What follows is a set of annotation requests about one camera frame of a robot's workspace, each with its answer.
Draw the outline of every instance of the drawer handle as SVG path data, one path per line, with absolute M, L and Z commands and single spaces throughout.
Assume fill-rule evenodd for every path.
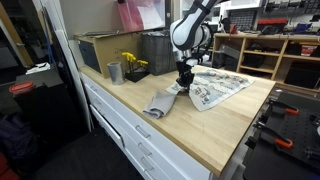
M 145 138 L 150 137 L 150 134 L 146 133 L 139 125 L 136 126 L 136 130 Z
M 90 88 L 91 88 L 93 91 L 98 91 L 96 88 L 94 88 L 94 86 L 90 86 Z
M 153 167 L 150 165 L 150 163 L 146 160 L 146 158 L 142 157 L 141 158 L 141 162 L 144 165 L 144 167 L 146 168 L 144 171 L 151 171 L 153 170 Z
M 144 170 L 144 173 L 148 176 L 148 178 L 150 180 L 156 180 L 154 177 L 152 177 L 152 175 L 150 174 L 150 172 L 148 170 Z
M 142 143 L 139 143 L 138 147 L 146 156 L 150 156 L 152 154 Z

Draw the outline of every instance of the cabinet drawer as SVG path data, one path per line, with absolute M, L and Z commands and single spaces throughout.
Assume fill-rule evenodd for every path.
M 145 179 L 169 179 L 165 173 L 156 165 L 155 162 L 147 158 L 139 149 L 138 145 L 133 141 L 129 135 L 123 134 L 124 137 L 124 151 L 130 160 L 133 161 L 136 169 Z
M 118 115 L 117 118 L 119 119 L 119 125 L 125 133 L 130 135 L 139 151 L 141 151 L 141 153 L 144 154 L 147 159 L 156 162 L 159 168 L 164 171 L 165 174 L 170 177 L 170 179 L 188 179 L 184 174 L 181 173 L 181 171 L 178 170 L 179 167 L 176 167 L 172 162 L 169 162 L 156 147 L 152 146 L 150 143 L 140 137 L 134 127 L 122 119 L 120 115 Z
M 118 122 L 116 118 L 116 113 L 112 107 L 110 107 L 97 93 L 92 91 L 88 84 L 85 84 L 89 100 L 91 104 L 97 109 L 97 111 L 105 117 L 109 123 L 114 126 L 114 128 L 118 128 Z
M 101 86 L 99 86 L 97 83 L 91 80 L 88 76 L 86 76 L 83 73 L 81 74 L 84 83 L 88 85 L 87 88 L 97 93 L 110 107 L 113 107 L 112 96 Z
M 133 131 L 130 132 L 129 135 L 135 141 L 143 139 L 150 147 L 154 147 L 154 149 L 156 149 L 159 154 L 161 154 L 161 156 L 186 179 L 210 178 L 210 171 L 207 168 L 202 166 L 198 161 L 163 136 L 129 108 L 124 106 L 120 101 L 113 98 L 113 102 L 117 118 L 121 124 L 120 126 L 125 126 L 123 121 L 132 126 L 131 129 L 133 130 L 130 130 L 130 128 L 127 127 L 123 127 L 123 130 L 128 132 Z M 170 171 L 169 168 L 165 168 L 165 166 L 163 167 L 161 165 L 159 166 L 160 168 L 163 168 L 162 170 L 170 178 L 171 176 L 175 176 L 175 173 Z
M 114 130 L 110 126 L 110 124 L 99 114 L 99 112 L 92 105 L 90 105 L 90 108 L 91 108 L 93 115 L 96 117 L 97 121 L 101 125 L 101 127 L 107 131 L 107 133 L 114 140 L 114 142 L 122 149 L 123 144 L 122 144 L 121 136 L 116 132 L 116 130 Z

